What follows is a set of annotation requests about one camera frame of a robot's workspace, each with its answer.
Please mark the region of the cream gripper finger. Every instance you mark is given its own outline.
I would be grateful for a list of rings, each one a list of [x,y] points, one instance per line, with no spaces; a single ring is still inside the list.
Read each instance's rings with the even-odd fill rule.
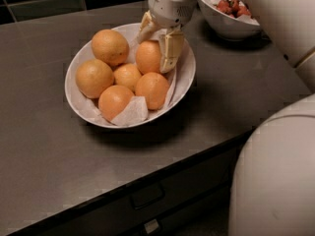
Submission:
[[[171,28],[165,34],[161,34],[158,39],[160,47],[160,68],[165,74],[176,67],[184,45],[184,35],[181,28]]]
[[[151,12],[147,11],[141,20],[137,34],[137,41],[142,43],[143,41],[150,39],[158,30],[160,30],[160,26],[153,18]]]

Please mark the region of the white rounded gripper body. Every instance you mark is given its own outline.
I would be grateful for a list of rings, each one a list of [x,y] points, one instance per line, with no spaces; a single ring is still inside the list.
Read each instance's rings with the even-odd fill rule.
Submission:
[[[196,0],[149,0],[149,10],[155,23],[169,29],[186,25],[192,17]]]

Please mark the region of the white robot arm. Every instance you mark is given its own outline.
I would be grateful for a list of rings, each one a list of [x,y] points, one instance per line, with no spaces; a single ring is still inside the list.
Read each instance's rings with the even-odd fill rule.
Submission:
[[[160,29],[162,72],[183,45],[196,0],[149,0],[138,33]],[[315,88],[315,0],[242,0],[284,59]],[[315,94],[270,117],[243,147],[233,174],[228,236],[315,236]]]

